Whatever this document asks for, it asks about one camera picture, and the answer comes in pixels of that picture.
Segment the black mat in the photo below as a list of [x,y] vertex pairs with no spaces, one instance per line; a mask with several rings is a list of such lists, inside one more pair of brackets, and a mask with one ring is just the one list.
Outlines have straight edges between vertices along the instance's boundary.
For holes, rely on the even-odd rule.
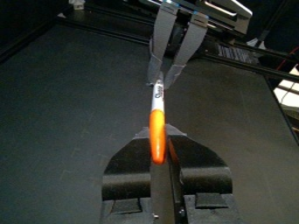
[[[0,66],[1,223],[98,223],[108,158],[148,123],[148,49],[55,26]],[[297,223],[299,149],[261,77],[192,61],[166,122],[228,163],[246,223]]]

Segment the orange marker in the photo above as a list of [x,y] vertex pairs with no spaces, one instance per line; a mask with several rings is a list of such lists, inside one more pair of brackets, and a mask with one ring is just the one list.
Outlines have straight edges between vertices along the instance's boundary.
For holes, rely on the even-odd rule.
[[164,163],[164,82],[158,79],[153,85],[152,112],[149,115],[149,143],[152,160],[157,165]]

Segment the marker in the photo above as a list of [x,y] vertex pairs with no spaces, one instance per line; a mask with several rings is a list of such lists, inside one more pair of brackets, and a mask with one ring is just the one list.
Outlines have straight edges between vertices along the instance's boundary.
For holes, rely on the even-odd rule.
[[164,163],[164,82],[158,79],[153,85],[152,112],[149,115],[149,143],[152,160],[157,165]]

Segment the black surface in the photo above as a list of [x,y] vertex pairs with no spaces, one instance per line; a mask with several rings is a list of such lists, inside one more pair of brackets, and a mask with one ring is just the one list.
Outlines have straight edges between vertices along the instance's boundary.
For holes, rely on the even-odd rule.
[[[108,158],[146,126],[148,49],[55,26],[1,66],[1,223],[98,223]],[[297,223],[299,150],[262,77],[205,60],[165,119],[224,159],[246,223]]]

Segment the cable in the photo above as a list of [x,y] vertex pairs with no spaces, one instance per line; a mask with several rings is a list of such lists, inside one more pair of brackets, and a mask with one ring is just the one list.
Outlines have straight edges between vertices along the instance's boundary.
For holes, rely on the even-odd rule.
[[[289,52],[289,54],[293,54],[296,51],[299,50],[299,46]],[[276,68],[276,70],[280,70],[282,65],[285,63],[285,59],[282,60],[282,62],[280,63],[278,67]]]
[[293,83],[292,86],[286,89],[286,91],[285,91],[285,93],[284,93],[284,96],[282,96],[282,98],[281,98],[281,100],[280,100],[280,105],[282,104],[284,98],[285,98],[286,94],[289,93],[289,90],[293,88],[293,86],[294,86],[294,83]]
[[[297,50],[299,50],[299,46],[289,52],[289,54],[293,54]],[[280,65],[278,65],[278,67],[276,68],[276,70],[280,70],[280,69],[281,69],[284,63],[285,63],[285,59],[284,59],[282,62],[280,63]],[[281,98],[281,100],[280,100],[280,105],[282,104],[284,98],[285,98],[286,94],[289,93],[290,89],[293,88],[293,86],[294,86],[294,83],[292,84],[292,86],[290,86],[290,87],[288,88],[288,90],[285,91],[284,96],[282,96],[282,98]]]

